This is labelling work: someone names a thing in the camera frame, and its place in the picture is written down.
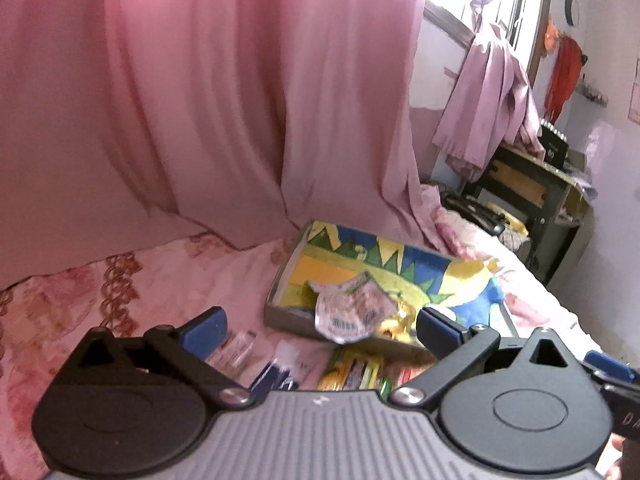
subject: desk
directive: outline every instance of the desk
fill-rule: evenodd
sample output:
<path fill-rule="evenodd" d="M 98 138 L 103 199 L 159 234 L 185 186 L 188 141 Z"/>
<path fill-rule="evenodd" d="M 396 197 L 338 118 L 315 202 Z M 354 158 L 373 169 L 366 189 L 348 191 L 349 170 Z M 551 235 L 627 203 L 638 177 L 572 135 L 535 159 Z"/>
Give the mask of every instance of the desk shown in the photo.
<path fill-rule="evenodd" d="M 480 179 L 467 183 L 463 194 L 478 198 L 483 189 L 527 216 L 531 250 L 525 264 L 540 282 L 547 285 L 556 272 L 566 272 L 582 256 L 593 234 L 588 220 L 593 215 L 589 199 L 572 177 L 503 143 Z M 576 240 L 587 224 L 588 232 Z M 584 248 L 570 251 L 574 241 Z"/>

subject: orange cloth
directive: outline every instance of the orange cloth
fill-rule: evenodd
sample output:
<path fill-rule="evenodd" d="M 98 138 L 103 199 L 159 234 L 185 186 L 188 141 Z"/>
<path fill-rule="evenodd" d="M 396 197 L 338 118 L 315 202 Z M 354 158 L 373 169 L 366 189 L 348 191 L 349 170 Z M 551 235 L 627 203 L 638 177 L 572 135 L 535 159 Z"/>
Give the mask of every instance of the orange cloth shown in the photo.
<path fill-rule="evenodd" d="M 551 85 L 549 85 L 545 99 L 545 117 L 552 123 L 558 120 L 562 106 L 574 92 L 581 70 L 582 50 L 580 45 L 574 39 L 565 36 L 560 42 Z"/>

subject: metal bolt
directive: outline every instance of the metal bolt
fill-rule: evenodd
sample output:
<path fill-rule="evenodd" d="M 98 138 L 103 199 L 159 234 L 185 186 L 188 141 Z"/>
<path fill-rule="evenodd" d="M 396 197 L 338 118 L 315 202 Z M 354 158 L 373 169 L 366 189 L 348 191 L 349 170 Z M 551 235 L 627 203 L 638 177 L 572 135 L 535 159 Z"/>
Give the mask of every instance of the metal bolt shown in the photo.
<path fill-rule="evenodd" d="M 424 400 L 424 391 L 403 386 L 391 393 L 391 400 L 399 406 L 415 406 Z"/>
<path fill-rule="evenodd" d="M 222 402 L 233 408 L 239 408 L 251 401 L 251 393 L 244 388 L 225 388 L 218 395 Z"/>

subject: window frame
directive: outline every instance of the window frame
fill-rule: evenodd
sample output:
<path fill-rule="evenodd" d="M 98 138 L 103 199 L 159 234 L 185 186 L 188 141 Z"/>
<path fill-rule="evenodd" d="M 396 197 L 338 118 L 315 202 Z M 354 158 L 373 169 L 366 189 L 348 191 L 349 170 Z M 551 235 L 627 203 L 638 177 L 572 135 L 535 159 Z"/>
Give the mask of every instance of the window frame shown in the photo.
<path fill-rule="evenodd" d="M 533 86 L 538 74 L 540 59 L 544 52 L 544 41 L 546 32 L 546 23 L 549 17 L 549 7 L 551 0 L 542 0 L 540 5 L 540 14 L 536 25 L 536 35 L 531 56 L 527 67 L 527 75 L 529 83 Z M 444 7 L 434 4 L 431 0 L 425 0 L 422 16 L 428 22 L 433 23 L 436 27 L 443 30 L 452 40 L 459 44 L 465 50 L 469 50 L 474 40 L 473 32 L 451 12 Z"/>

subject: red object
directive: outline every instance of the red object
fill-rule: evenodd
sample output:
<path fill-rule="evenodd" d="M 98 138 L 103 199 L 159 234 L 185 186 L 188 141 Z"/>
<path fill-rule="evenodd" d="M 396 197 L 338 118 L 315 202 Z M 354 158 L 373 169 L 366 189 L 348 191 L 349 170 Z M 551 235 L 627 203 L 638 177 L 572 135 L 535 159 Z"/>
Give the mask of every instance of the red object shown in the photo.
<path fill-rule="evenodd" d="M 555 123 L 562 112 L 562 106 L 574 92 L 582 70 L 582 50 L 576 41 L 568 36 L 562 38 L 558 58 L 554 66 L 551 85 L 546 93 L 545 116 Z"/>

